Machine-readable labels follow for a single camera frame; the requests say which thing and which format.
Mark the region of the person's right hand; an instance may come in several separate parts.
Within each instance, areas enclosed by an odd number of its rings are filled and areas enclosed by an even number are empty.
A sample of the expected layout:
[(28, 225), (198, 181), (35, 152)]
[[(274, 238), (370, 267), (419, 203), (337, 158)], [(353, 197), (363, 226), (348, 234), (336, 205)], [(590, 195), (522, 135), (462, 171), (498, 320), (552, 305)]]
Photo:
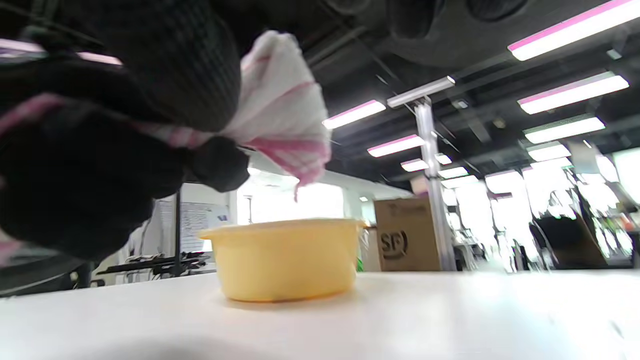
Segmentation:
[(84, 60), (40, 37), (44, 58), (1, 66), (1, 110), (53, 93), (135, 120), (220, 132), (238, 109), (235, 41), (208, 0), (66, 0), (121, 66)]

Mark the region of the person's left hand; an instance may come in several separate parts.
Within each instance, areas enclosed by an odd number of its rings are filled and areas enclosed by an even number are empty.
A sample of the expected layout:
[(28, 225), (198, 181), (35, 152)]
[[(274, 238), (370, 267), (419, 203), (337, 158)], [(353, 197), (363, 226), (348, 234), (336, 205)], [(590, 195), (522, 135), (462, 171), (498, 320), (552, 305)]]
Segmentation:
[(212, 137), (175, 148), (109, 112), (66, 108), (1, 135), (1, 229), (83, 260), (115, 253), (192, 173), (219, 193), (249, 179), (249, 156)]

